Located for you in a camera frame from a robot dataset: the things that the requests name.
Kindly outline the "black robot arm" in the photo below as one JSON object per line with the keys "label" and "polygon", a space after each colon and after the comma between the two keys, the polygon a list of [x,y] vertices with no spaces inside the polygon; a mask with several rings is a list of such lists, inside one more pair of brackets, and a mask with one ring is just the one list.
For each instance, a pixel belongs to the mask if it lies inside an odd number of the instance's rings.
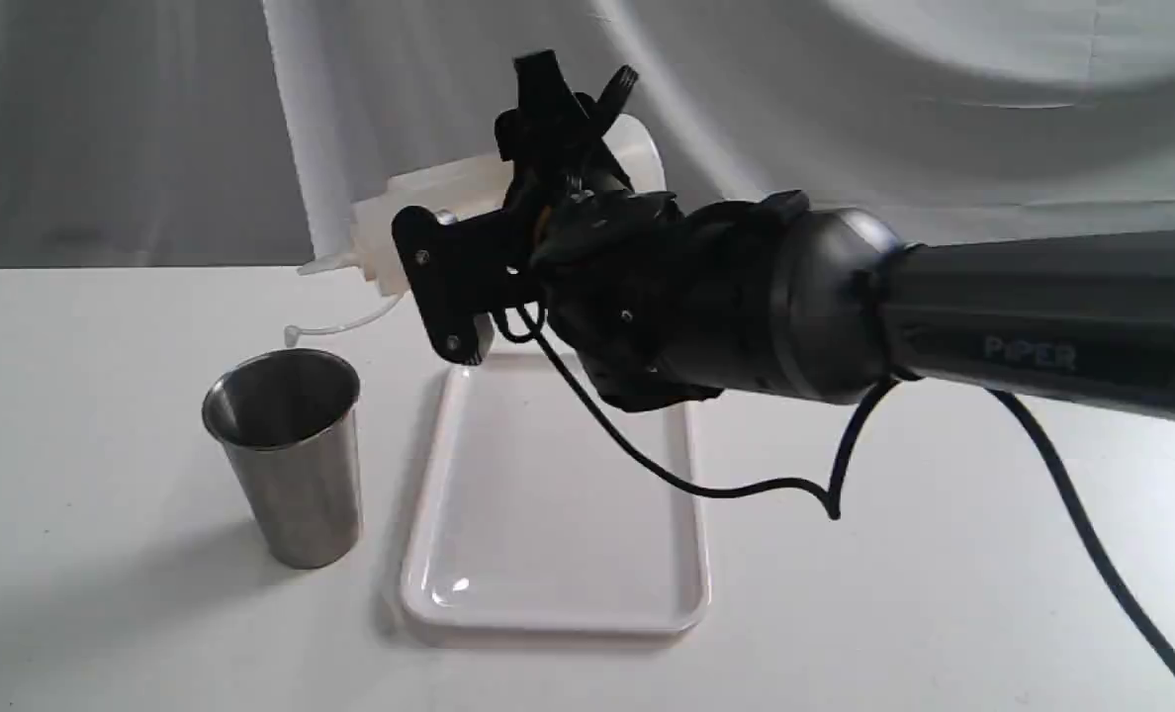
{"label": "black robot arm", "polygon": [[924,246],[803,192],[686,215],[606,147],[632,67],[599,96],[571,90],[552,51],[513,69],[501,207],[392,217],[442,360],[478,365],[505,313],[537,304],[623,411],[724,391],[850,404],[933,378],[1175,419],[1175,230]]}

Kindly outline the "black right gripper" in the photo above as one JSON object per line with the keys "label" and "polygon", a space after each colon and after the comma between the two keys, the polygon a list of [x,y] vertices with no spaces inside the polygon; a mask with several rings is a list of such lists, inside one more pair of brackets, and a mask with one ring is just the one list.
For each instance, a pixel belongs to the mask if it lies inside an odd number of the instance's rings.
{"label": "black right gripper", "polygon": [[643,190],[605,135],[622,116],[639,73],[627,63],[599,96],[571,90],[555,51],[512,60],[518,105],[496,117],[498,157],[512,176],[501,209],[442,222],[402,208],[392,239],[434,352],[476,367],[509,313],[548,305],[548,271],[583,270],[606,249],[673,219],[674,195]]}

